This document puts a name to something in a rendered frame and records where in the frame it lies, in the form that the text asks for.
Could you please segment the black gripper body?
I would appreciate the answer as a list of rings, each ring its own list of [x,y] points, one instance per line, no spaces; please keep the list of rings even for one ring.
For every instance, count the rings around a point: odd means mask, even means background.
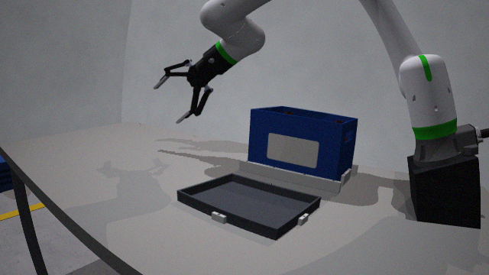
[[[204,59],[202,58],[195,65],[189,67],[188,73],[194,73],[195,76],[187,76],[187,81],[192,87],[194,87],[195,79],[199,80],[199,87],[205,87],[208,82],[211,81],[218,74],[214,73],[207,67]]]

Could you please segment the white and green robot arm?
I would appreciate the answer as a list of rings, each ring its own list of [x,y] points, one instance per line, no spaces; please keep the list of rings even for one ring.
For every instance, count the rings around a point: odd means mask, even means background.
[[[247,15],[269,1],[210,0],[204,4],[200,21],[221,38],[203,54],[208,68],[222,75],[264,46],[264,30]],[[489,128],[457,126],[445,61],[438,55],[422,53],[393,0],[359,2],[381,36],[406,98],[416,138],[414,164],[437,167],[478,154],[478,144],[489,138]]]

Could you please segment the dark blue crate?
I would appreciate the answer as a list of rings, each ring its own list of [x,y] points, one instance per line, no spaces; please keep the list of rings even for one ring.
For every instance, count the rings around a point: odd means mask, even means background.
[[[253,108],[250,118],[248,161],[340,182],[352,167],[357,118],[286,106]]]

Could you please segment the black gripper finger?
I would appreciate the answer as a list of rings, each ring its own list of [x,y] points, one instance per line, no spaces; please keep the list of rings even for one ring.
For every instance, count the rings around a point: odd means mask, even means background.
[[[185,60],[182,63],[179,63],[179,64],[176,64],[176,65],[173,65],[173,66],[169,66],[169,67],[164,68],[165,75],[160,79],[160,82],[154,87],[154,89],[158,89],[171,76],[195,76],[194,73],[188,73],[188,72],[176,72],[176,73],[172,73],[170,71],[170,70],[174,70],[176,68],[180,68],[182,66],[193,66],[193,64],[191,62],[192,62],[192,60]]]
[[[194,114],[195,116],[201,115],[202,110],[205,106],[205,103],[206,103],[209,95],[213,92],[213,89],[210,88],[206,84],[206,86],[204,87],[205,88],[204,94],[202,95],[202,98],[201,98],[199,105],[198,105],[199,93],[201,91],[201,88],[198,88],[198,85],[199,85],[199,80],[195,79],[194,87],[193,87],[193,98],[192,98],[191,108],[185,115],[183,115],[178,121],[176,121],[177,124],[180,123],[183,119],[191,116],[191,114]],[[198,107],[197,107],[197,105],[198,105]]]

